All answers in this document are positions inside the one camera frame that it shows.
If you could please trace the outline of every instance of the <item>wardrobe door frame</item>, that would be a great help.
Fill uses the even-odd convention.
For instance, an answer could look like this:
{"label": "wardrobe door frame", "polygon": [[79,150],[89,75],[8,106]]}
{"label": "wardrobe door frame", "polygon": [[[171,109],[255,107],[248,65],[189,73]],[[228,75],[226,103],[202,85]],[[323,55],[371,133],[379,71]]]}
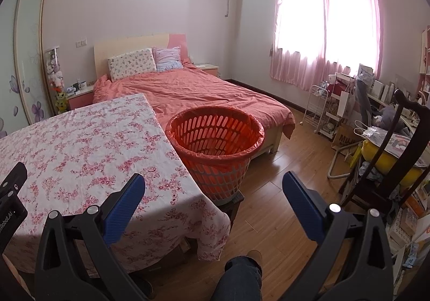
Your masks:
{"label": "wardrobe door frame", "polygon": [[[48,94],[48,81],[47,81],[47,77],[46,77],[46,73],[45,73],[45,59],[44,59],[44,52],[43,52],[43,48],[42,48],[42,14],[44,11],[44,3],[45,0],[42,0],[41,2],[41,6],[40,6],[40,13],[39,13],[39,51],[40,51],[40,69],[41,69],[41,74],[42,74],[42,80],[43,80],[43,84],[44,84],[44,93],[45,93],[45,97],[46,99],[49,101],[49,108],[51,109],[51,115],[54,115],[53,111],[55,110],[53,105],[52,105],[52,99],[50,98],[49,94]],[[25,99],[24,99],[24,90],[23,90],[23,86],[22,86],[22,79],[21,76],[19,74],[19,68],[18,68],[18,51],[17,51],[17,42],[16,42],[16,33],[17,33],[17,25],[18,25],[18,12],[21,6],[21,0],[17,0],[17,4],[16,4],[16,9],[15,9],[15,18],[14,18],[14,29],[13,29],[13,48],[14,48],[14,61],[15,61],[15,74],[16,74],[16,78],[17,78],[17,83],[19,86],[19,95],[21,98],[21,103],[22,106],[24,108],[24,112],[25,112],[25,116],[27,117],[27,121],[29,123],[29,125],[33,125],[33,118],[31,118],[31,115],[29,114],[29,109],[25,103]]]}

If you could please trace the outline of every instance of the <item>tablecloth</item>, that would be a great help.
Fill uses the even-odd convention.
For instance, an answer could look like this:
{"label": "tablecloth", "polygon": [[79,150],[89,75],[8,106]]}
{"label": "tablecloth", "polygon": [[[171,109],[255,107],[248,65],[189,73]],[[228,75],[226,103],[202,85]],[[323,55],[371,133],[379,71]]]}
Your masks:
{"label": "tablecloth", "polygon": [[145,196],[111,246],[127,272],[156,263],[184,236],[198,239],[198,257],[208,261],[219,258],[227,241],[229,218],[196,185],[143,94],[80,108],[1,139],[2,178],[18,161],[28,171],[19,192],[28,216],[5,255],[24,272],[34,272],[49,212],[78,214],[101,205],[136,172],[145,178]]}

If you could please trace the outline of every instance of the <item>frosted glass door panel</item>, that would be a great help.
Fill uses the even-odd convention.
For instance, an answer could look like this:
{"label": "frosted glass door panel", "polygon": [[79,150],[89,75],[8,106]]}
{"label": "frosted glass door panel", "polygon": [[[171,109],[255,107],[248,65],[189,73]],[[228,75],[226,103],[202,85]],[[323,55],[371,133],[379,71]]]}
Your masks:
{"label": "frosted glass door panel", "polygon": [[42,75],[40,9],[42,0],[20,0],[16,18],[19,88],[31,124],[52,116]]}
{"label": "frosted glass door panel", "polygon": [[15,73],[13,29],[17,0],[0,5],[0,138],[28,126]]}

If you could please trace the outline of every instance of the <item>basket rim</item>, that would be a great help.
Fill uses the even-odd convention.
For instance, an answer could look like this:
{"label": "basket rim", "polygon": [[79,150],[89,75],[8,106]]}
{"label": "basket rim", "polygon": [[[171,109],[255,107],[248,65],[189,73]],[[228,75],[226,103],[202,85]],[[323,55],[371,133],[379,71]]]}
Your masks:
{"label": "basket rim", "polygon": [[[222,156],[210,156],[210,155],[206,155],[206,154],[202,154],[202,153],[196,153],[196,152],[193,152],[189,149],[186,149],[185,147],[182,147],[178,143],[178,141],[173,137],[173,133],[171,130],[172,123],[175,121],[175,119],[182,117],[184,114],[189,113],[190,111],[203,110],[203,109],[208,109],[208,108],[219,108],[219,109],[238,112],[238,113],[241,113],[241,114],[248,116],[259,128],[259,136],[258,136],[257,141],[251,147],[249,147],[248,149],[245,149],[239,153],[222,155]],[[195,159],[195,157],[198,157],[200,162],[210,163],[209,165],[212,165],[212,166],[217,165],[217,164],[225,165],[225,162],[227,162],[227,161],[234,160],[237,162],[237,161],[242,161],[242,160],[251,158],[255,153],[257,153],[259,151],[259,149],[263,145],[264,136],[265,136],[263,125],[252,114],[248,114],[248,113],[246,113],[246,112],[244,112],[238,108],[225,107],[225,106],[200,106],[200,107],[188,108],[187,110],[179,112],[175,116],[173,116],[169,120],[169,122],[167,123],[165,134],[167,136],[167,139],[169,140],[169,142],[171,143],[171,145],[173,146],[173,148],[175,149],[175,151],[178,153],[179,156],[184,156],[186,158],[193,159],[193,160]]]}

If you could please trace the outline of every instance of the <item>laundry basket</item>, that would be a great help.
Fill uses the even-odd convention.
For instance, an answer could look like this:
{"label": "laundry basket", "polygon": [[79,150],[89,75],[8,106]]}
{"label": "laundry basket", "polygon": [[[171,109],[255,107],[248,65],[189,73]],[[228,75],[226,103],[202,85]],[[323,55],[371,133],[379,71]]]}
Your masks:
{"label": "laundry basket", "polygon": [[255,117],[221,106],[175,115],[166,135],[202,192],[217,206],[233,199],[264,141],[263,126]]}

